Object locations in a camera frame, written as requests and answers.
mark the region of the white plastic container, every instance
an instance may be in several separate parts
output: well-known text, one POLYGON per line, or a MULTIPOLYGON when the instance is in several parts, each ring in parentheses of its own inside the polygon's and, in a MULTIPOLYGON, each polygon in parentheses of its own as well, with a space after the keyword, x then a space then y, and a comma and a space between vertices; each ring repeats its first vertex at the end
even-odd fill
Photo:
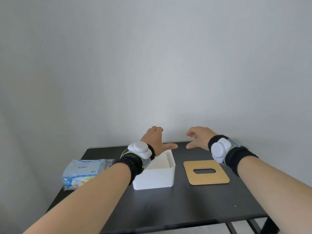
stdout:
POLYGON ((135 190, 171 187, 174 185, 175 162, 171 150, 156 157, 148 167, 134 179, 135 190))

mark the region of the white tracker device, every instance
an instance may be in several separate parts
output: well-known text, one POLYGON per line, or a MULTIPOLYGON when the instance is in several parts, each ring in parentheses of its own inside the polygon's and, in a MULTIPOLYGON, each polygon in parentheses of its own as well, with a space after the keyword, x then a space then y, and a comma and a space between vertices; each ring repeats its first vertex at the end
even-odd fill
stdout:
POLYGON ((129 144, 128 150, 138 154, 138 156, 143 159, 149 159, 152 155, 152 151, 149 149, 148 145, 142 141, 129 144))
POLYGON ((213 159, 218 163, 222 163, 224 161, 225 156, 228 154, 229 150, 232 147, 238 147, 236 143, 231 141, 230 139, 221 138, 218 142, 215 142, 211 146, 211 153, 213 155, 213 159))

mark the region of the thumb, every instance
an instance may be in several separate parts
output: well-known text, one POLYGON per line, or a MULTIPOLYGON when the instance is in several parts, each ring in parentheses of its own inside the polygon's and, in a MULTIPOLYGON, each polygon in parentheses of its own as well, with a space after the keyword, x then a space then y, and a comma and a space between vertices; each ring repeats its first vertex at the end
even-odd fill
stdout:
POLYGON ((192 148, 196 148, 196 147, 199 147, 198 140, 193 140, 193 141, 189 142, 189 143, 186 145, 186 148, 187 148, 187 149, 192 149, 192 148))
POLYGON ((176 149, 177 148, 177 144, 176 143, 166 143, 166 144, 163 145, 163 148, 165 150, 176 149))

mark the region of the black table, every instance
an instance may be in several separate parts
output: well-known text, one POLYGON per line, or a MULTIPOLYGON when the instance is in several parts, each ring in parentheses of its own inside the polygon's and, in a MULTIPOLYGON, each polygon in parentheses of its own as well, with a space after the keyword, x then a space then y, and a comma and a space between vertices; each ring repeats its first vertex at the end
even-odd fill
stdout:
MULTIPOLYGON (((217 223, 226 223, 231 231, 230 222, 240 220, 247 220, 259 232, 253 219, 267 214, 229 167, 222 166, 230 178, 228 184, 189 184, 183 162, 213 158, 203 149, 186 149, 187 143, 177 143, 178 149, 172 151, 176 163, 173 187, 136 191, 130 185, 101 233, 156 232, 217 223)), ((118 159, 125 149, 126 146, 87 149, 81 159, 118 159)), ((61 189, 48 211, 69 194, 61 189)))

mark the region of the hand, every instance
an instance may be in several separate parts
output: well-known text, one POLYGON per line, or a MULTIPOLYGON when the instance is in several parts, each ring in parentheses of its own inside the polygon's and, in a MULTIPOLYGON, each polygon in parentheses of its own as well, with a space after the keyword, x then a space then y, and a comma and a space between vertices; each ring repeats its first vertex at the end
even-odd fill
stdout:
POLYGON ((187 149, 201 147, 205 150, 209 150, 208 142, 212 137, 214 137, 217 134, 213 132, 211 129, 209 129, 208 127, 196 126, 196 127, 190 128, 188 132, 186 133, 186 135, 197 139, 192 142, 189 142, 186 145, 187 149))
POLYGON ((155 151, 155 157, 160 155, 162 152, 165 152, 166 150, 177 148, 177 144, 175 143, 162 143, 162 131, 163 129, 161 127, 153 126, 147 130, 146 134, 141 139, 142 142, 152 146, 155 151))

